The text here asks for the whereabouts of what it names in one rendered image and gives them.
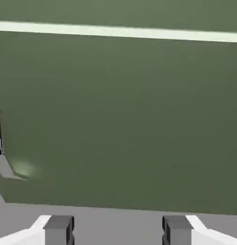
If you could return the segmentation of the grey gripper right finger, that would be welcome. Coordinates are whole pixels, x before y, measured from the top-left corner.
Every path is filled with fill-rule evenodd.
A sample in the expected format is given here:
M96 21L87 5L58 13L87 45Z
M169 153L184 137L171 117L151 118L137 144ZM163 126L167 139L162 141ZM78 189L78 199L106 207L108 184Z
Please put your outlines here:
M196 215L164 215L162 229L162 245L237 245L237 238L208 229Z

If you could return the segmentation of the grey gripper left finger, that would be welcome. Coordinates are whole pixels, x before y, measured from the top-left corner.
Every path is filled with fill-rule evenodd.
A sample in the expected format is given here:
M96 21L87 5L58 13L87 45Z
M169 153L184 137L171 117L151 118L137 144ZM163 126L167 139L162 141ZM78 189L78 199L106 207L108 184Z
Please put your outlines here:
M0 238L0 245L75 245L74 216L40 215L30 228Z

